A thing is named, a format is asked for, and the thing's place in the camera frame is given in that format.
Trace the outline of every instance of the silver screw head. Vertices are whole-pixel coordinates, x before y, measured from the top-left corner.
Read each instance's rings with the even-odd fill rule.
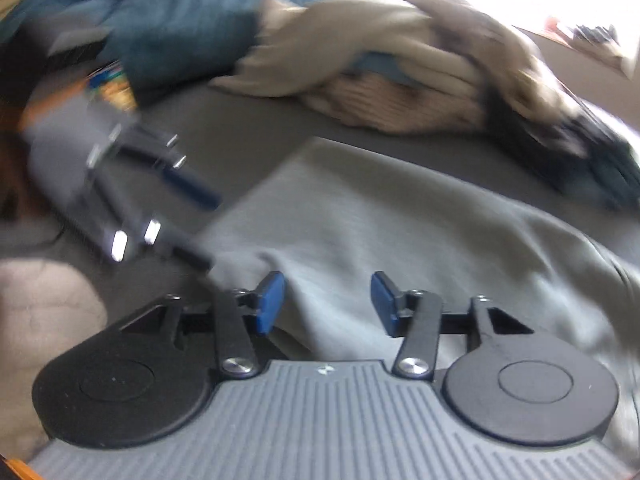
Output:
[[[321,367],[318,367],[318,373],[320,375],[329,375],[335,372],[335,368],[332,367],[331,365],[322,365]]]
[[[222,368],[233,375],[245,375],[254,371],[254,364],[244,357],[230,357],[222,362]]]
[[[405,357],[398,363],[398,368],[413,377],[419,377],[429,371],[429,365],[417,357]]]

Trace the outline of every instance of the bed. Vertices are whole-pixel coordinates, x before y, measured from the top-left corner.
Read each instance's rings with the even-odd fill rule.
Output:
[[[144,71],[140,74],[137,81],[152,87],[153,81],[144,79]],[[187,73],[185,79],[193,75]],[[310,138],[321,137],[436,170],[535,206],[584,232],[632,266],[640,266],[640,230],[635,215],[572,202],[479,137],[385,136],[343,126],[292,98],[232,95],[209,87],[204,80],[174,84],[170,95],[143,109],[143,118],[181,136],[191,164],[219,190],[225,203],[215,213],[203,213],[129,168],[122,168],[124,183],[140,203],[160,208],[194,234],[233,210]],[[77,234],[53,217],[1,230],[0,248],[5,256],[45,256],[81,269],[105,301],[112,321],[174,290],[188,274],[183,267],[152,256],[127,267],[106,268]]]

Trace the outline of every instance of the wall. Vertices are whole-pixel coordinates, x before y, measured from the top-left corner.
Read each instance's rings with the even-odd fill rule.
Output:
[[[640,131],[640,66],[629,79],[560,43],[526,34],[538,45],[556,77],[572,92]]]

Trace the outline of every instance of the crumpled cloth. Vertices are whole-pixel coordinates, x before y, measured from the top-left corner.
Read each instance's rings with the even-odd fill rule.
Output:
[[[537,46],[514,27],[465,0],[404,0],[431,16],[443,48],[474,60],[522,117],[555,124],[577,107],[543,62]]]
[[[300,94],[340,75],[364,52],[392,54],[410,78],[458,97],[478,98],[488,82],[517,113],[539,123],[556,123],[572,110],[533,42],[463,0],[313,3],[290,12],[237,63],[235,75],[212,84],[251,96]]]
[[[339,75],[301,98],[343,124],[388,134],[478,132],[484,124],[484,110],[476,99],[409,87],[372,72]]]

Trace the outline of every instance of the gray ribbed plate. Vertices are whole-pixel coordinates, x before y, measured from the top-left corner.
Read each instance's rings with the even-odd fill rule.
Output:
[[[46,480],[623,480],[595,440],[525,449],[466,428],[431,387],[379,362],[272,362],[222,384],[191,424],[158,442],[91,450],[54,441]]]

